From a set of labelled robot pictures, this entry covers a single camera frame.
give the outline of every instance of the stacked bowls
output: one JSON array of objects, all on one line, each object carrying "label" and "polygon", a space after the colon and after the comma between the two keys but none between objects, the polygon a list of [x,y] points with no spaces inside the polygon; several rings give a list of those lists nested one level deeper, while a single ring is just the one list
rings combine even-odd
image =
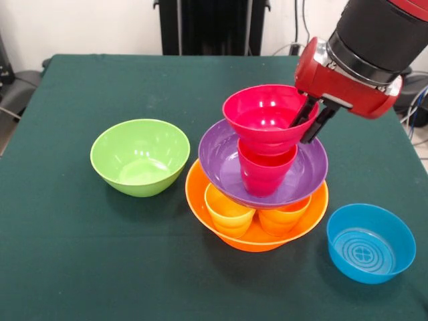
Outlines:
[{"label": "stacked bowls", "polygon": [[324,215],[325,150],[317,139],[299,143],[318,105],[308,121],[290,128],[305,101],[292,86],[247,88],[225,101],[225,119],[203,135],[187,177],[187,200],[229,245],[273,249],[309,232]]}]

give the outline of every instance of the bowl rim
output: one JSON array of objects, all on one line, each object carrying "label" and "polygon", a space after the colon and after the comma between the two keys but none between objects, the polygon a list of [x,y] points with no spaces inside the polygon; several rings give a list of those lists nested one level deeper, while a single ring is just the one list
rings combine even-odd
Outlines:
[{"label": "bowl rim", "polygon": [[[230,119],[230,117],[227,115],[227,113],[226,113],[226,111],[225,111],[225,109],[226,109],[226,104],[228,103],[228,101],[229,101],[230,99],[232,99],[232,97],[234,97],[234,96],[236,96],[236,95],[238,95],[238,94],[240,94],[240,93],[242,93],[242,92],[245,92],[245,91],[247,91],[247,90],[256,89],[256,88],[259,88],[259,87],[268,87],[268,86],[274,86],[274,87],[287,87],[287,88],[294,88],[294,89],[296,89],[296,90],[297,90],[297,88],[296,88],[296,87],[294,87],[294,86],[292,86],[292,85],[283,85],[283,84],[262,84],[262,85],[257,85],[257,86],[251,86],[251,87],[243,88],[243,89],[241,89],[241,90],[239,90],[239,91],[237,91],[237,92],[234,92],[232,95],[230,95],[229,97],[227,97],[227,99],[224,101],[223,106],[222,106],[222,108],[221,108],[221,111],[222,111],[222,113],[223,113],[224,117],[226,118],[226,120],[227,120],[229,123],[233,124],[234,126],[239,127],[239,128],[243,128],[243,129],[246,129],[246,130],[251,130],[251,131],[254,131],[254,132],[272,132],[271,130],[256,129],[256,128],[252,128],[252,127],[243,126],[243,125],[241,125],[241,124],[238,124],[237,122],[234,122],[232,119]],[[309,121],[311,121],[312,119],[314,119],[314,118],[316,118],[316,117],[317,117],[318,112],[320,111],[320,103],[319,103],[319,102],[315,103],[314,110],[316,111],[316,112],[314,113],[314,116],[313,116],[313,117],[311,117],[311,118],[309,118],[307,121],[305,121],[305,122],[301,123],[300,125],[297,125],[297,126],[291,127],[291,128],[289,127],[289,128],[281,128],[281,129],[278,129],[278,130],[276,130],[276,132],[285,132],[285,131],[292,131],[292,130],[293,130],[293,131],[295,131],[295,130],[300,129],[301,127],[305,126],[305,124],[306,124],[307,122],[309,122]]]},{"label": "bowl rim", "polygon": [[[209,180],[211,182],[213,182],[210,179],[210,175],[208,174],[208,172],[205,170],[204,166],[202,166],[202,162],[201,162],[201,148],[202,148],[202,142],[204,141],[205,137],[208,135],[208,133],[213,130],[216,126],[219,126],[222,123],[226,123],[231,130],[233,131],[233,134],[238,135],[238,133],[236,133],[235,129],[229,124],[229,122],[227,121],[227,119],[222,118],[221,120],[219,120],[218,122],[214,123],[213,125],[211,125],[210,128],[208,128],[208,130],[202,135],[202,138],[199,141],[199,145],[198,145],[198,159],[199,162],[201,163],[201,167],[202,167],[202,171],[204,172],[204,174],[209,178]],[[328,156],[327,156],[327,152],[326,149],[324,148],[324,145],[321,143],[321,140],[318,137],[315,137],[315,139],[311,142],[311,144],[318,144],[321,148],[322,154],[324,155],[324,158],[326,160],[326,170],[325,173],[323,174],[324,178],[322,179],[321,183],[314,189],[314,191],[316,191],[317,189],[319,189],[322,185],[322,183],[326,180],[327,174],[328,174]],[[232,195],[231,193],[228,193],[223,187],[220,187],[218,184],[213,183],[215,185],[215,187],[217,187],[223,194],[227,195],[230,199],[233,199],[235,202],[241,203],[247,207],[253,207],[253,208],[257,208],[257,209],[276,209],[277,207],[282,207],[285,205],[288,205],[290,203],[286,203],[286,204],[273,204],[272,206],[266,207],[266,204],[263,201],[252,201],[251,203],[249,203],[248,201],[246,201],[245,199],[241,198],[241,197],[235,197],[234,195]],[[299,199],[294,200],[292,203],[301,201],[302,199],[304,199],[305,197],[309,196],[308,195],[304,195],[303,197],[300,197]]]},{"label": "bowl rim", "polygon": [[[167,126],[170,126],[174,129],[176,129],[185,139],[186,142],[186,147],[187,147],[187,155],[182,163],[182,165],[175,170],[173,173],[171,173],[170,175],[168,175],[167,177],[163,178],[163,179],[159,179],[157,181],[153,181],[151,183],[145,183],[145,184],[124,184],[121,183],[115,179],[111,179],[110,177],[108,177],[107,175],[104,175],[100,172],[100,170],[97,169],[96,165],[94,164],[94,159],[93,159],[93,152],[94,152],[94,147],[96,145],[96,143],[108,132],[110,132],[111,130],[113,130],[116,127],[122,126],[124,124],[130,123],[130,122],[158,122],[161,124],[165,124]],[[92,168],[103,178],[106,179],[108,181],[110,181],[111,183],[117,184],[117,185],[122,185],[122,186],[149,186],[149,185],[153,185],[153,184],[157,184],[160,182],[163,182],[169,178],[171,178],[172,176],[176,175],[178,172],[180,172],[183,167],[186,165],[186,162],[189,159],[190,156],[190,151],[191,151],[191,146],[190,146],[190,142],[189,142],[189,138],[187,137],[187,135],[177,126],[175,126],[174,124],[171,124],[170,122],[166,122],[164,120],[159,120],[159,119],[155,119],[155,118],[137,118],[137,119],[132,119],[132,120],[126,120],[124,122],[119,122],[118,124],[115,124],[114,126],[111,126],[109,128],[107,128],[104,132],[102,132],[100,135],[98,135],[98,137],[96,138],[96,140],[92,143],[92,147],[91,147],[91,151],[90,151],[90,161],[91,161],[91,165]]]},{"label": "bowl rim", "polygon": [[279,240],[279,241],[265,242],[265,243],[256,243],[256,242],[244,241],[244,240],[241,240],[239,238],[237,239],[237,238],[234,238],[234,237],[227,236],[225,234],[222,234],[222,233],[218,232],[218,230],[216,230],[216,229],[212,228],[211,226],[209,226],[208,224],[206,224],[206,222],[204,222],[204,220],[202,220],[200,218],[200,216],[198,214],[198,211],[196,211],[195,208],[193,208],[191,202],[189,201],[189,195],[190,195],[189,194],[189,177],[190,177],[191,171],[195,170],[196,166],[198,166],[198,165],[202,168],[201,161],[199,160],[199,158],[197,158],[197,160],[195,160],[195,162],[192,164],[191,168],[189,169],[189,172],[187,173],[186,183],[185,183],[186,200],[187,200],[187,203],[189,204],[189,207],[190,207],[191,211],[193,212],[193,214],[197,218],[197,220],[200,221],[207,229],[209,229],[210,231],[212,231],[215,235],[217,235],[219,237],[224,237],[225,239],[228,239],[230,241],[236,241],[238,243],[247,244],[247,245],[256,245],[256,246],[282,245],[282,244],[291,242],[291,241],[293,241],[295,239],[298,239],[298,238],[302,237],[303,235],[308,234],[309,232],[311,232],[311,230],[313,230],[315,228],[315,226],[317,226],[319,224],[319,222],[322,220],[322,218],[326,214],[326,210],[327,210],[327,206],[328,206],[328,201],[329,201],[329,192],[328,192],[327,182],[324,180],[324,181],[322,181],[322,184],[318,187],[319,189],[323,188],[326,191],[326,203],[324,204],[324,208],[321,210],[322,214],[317,218],[317,220],[314,222],[314,224],[311,227],[309,227],[305,231],[301,232],[300,234],[298,234],[298,235],[296,235],[294,237],[291,237],[289,239],[286,239],[286,240],[282,239],[282,240]]},{"label": "bowl rim", "polygon": [[[399,223],[401,223],[401,225],[406,229],[407,233],[411,236],[411,241],[413,242],[413,255],[412,255],[412,259],[408,262],[407,265],[405,265],[402,269],[394,271],[394,272],[389,272],[389,273],[385,273],[385,274],[376,274],[376,273],[371,273],[368,271],[365,271],[363,269],[361,269],[358,266],[355,266],[351,263],[349,263],[348,261],[346,261],[342,255],[339,254],[339,252],[334,248],[334,244],[333,244],[333,239],[330,236],[330,224],[331,224],[331,220],[332,218],[337,215],[337,212],[343,210],[343,209],[348,209],[349,207],[355,207],[355,206],[364,206],[364,207],[372,207],[378,210],[381,210],[382,212],[385,212],[387,214],[389,214],[393,219],[397,220]],[[410,228],[407,226],[407,224],[397,215],[395,215],[393,212],[384,209],[383,207],[380,207],[378,205],[373,205],[373,204],[368,204],[368,203],[351,203],[351,204],[347,204],[344,206],[339,207],[337,210],[335,210],[333,212],[333,214],[331,214],[331,216],[328,218],[327,221],[327,227],[326,227],[326,234],[327,234],[327,240],[328,240],[328,244],[330,245],[330,247],[334,250],[335,253],[337,253],[342,261],[345,261],[347,265],[353,267],[354,269],[357,269],[360,272],[363,272],[364,274],[368,274],[371,276],[395,276],[397,274],[400,274],[401,272],[407,270],[409,268],[410,265],[412,265],[413,261],[415,260],[416,257],[416,241],[415,241],[415,236],[413,235],[412,231],[410,230]]]}]

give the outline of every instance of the yellow cup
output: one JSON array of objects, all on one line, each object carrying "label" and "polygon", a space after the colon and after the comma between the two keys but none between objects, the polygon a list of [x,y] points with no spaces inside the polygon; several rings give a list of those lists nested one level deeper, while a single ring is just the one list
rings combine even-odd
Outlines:
[{"label": "yellow cup", "polygon": [[218,232],[238,238],[248,230],[255,209],[237,204],[211,183],[205,190],[205,204]]}]

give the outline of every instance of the pink cup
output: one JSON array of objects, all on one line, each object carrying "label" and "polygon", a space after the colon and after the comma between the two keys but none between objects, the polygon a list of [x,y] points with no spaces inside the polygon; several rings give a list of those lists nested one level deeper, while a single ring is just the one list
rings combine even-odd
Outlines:
[{"label": "pink cup", "polygon": [[306,96],[285,85],[261,85],[246,88],[230,96],[223,105],[223,115],[257,154],[276,156],[297,144],[318,114],[318,103],[307,122],[290,128]]},{"label": "pink cup", "polygon": [[271,195],[281,185],[286,173],[297,156],[295,144],[278,156],[254,153],[248,145],[238,140],[238,156],[241,163],[241,177],[249,194],[257,197]]}]

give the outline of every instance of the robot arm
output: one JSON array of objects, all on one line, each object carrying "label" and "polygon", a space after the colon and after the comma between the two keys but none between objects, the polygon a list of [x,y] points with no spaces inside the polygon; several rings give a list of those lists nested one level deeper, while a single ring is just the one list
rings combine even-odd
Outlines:
[{"label": "robot arm", "polygon": [[383,115],[400,94],[400,73],[427,45],[428,0],[350,0],[330,39],[313,38],[300,57],[295,82],[307,99],[292,126],[306,121],[318,100],[326,105],[302,142],[340,107]]}]

